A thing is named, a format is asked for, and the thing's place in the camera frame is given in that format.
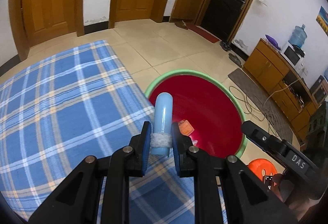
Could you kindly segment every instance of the microwave oven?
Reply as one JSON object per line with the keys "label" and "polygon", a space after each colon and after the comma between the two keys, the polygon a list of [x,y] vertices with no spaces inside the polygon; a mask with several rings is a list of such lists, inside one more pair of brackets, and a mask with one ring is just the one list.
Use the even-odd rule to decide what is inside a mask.
{"label": "microwave oven", "polygon": [[299,73],[303,67],[303,60],[300,54],[296,53],[290,43],[286,43],[281,51],[281,55],[288,61],[288,63]]}

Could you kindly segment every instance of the white fuzzy band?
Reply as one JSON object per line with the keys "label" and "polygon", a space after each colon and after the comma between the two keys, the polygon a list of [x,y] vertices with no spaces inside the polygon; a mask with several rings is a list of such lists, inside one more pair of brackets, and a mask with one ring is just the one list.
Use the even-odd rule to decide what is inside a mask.
{"label": "white fuzzy band", "polygon": [[156,147],[172,147],[172,136],[167,133],[152,133],[150,135],[150,146]]}

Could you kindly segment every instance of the green basin rim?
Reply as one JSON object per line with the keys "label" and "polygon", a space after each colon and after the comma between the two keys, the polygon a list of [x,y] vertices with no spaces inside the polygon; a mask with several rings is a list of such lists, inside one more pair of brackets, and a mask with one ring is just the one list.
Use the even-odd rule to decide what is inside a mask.
{"label": "green basin rim", "polygon": [[[216,85],[217,87],[219,87],[229,98],[230,100],[233,102],[233,104],[235,105],[236,109],[239,112],[240,118],[241,118],[241,122],[243,123],[246,120],[245,114],[244,114],[244,110],[241,108],[241,106],[239,105],[238,101],[235,99],[235,97],[232,95],[232,93],[230,93],[230,91],[225,88],[220,82],[218,82],[217,80],[213,79],[212,77],[210,77],[209,75],[202,73],[202,72],[198,72],[196,70],[191,70],[191,69],[177,69],[177,70],[172,70],[170,72],[166,72],[165,74],[158,76],[155,80],[153,80],[153,82],[147,87],[146,91],[145,91],[145,96],[147,98],[150,97],[151,93],[153,92],[153,90],[160,84],[162,83],[164,80],[166,80],[167,78],[170,78],[172,76],[177,76],[177,75],[192,75],[192,76],[197,76],[200,78],[203,78],[204,80],[207,80],[211,83],[213,83],[214,85]],[[246,138],[245,134],[243,134],[242,136],[242,140],[241,140],[241,144],[240,147],[237,151],[237,153],[235,154],[238,158],[241,158],[242,154],[245,151],[245,148],[247,146],[247,142],[248,139]]]}

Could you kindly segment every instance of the plaid fabric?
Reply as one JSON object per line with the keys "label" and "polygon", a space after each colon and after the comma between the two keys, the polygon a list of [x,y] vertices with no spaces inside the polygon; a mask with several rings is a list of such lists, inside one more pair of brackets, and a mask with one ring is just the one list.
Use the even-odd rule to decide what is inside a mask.
{"label": "plaid fabric", "polygon": [[[0,86],[0,191],[28,219],[85,156],[127,145],[153,113],[106,41],[26,68]],[[172,157],[150,156],[146,176],[130,182],[131,223],[193,223],[193,187]]]}

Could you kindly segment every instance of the orange stool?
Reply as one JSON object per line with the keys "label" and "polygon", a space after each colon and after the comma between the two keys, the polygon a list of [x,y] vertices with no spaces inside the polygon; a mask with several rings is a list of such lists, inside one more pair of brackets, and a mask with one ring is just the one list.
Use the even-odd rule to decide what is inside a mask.
{"label": "orange stool", "polygon": [[278,173],[274,164],[265,158],[254,159],[247,166],[260,180],[263,180],[262,170],[264,175],[273,176]]}

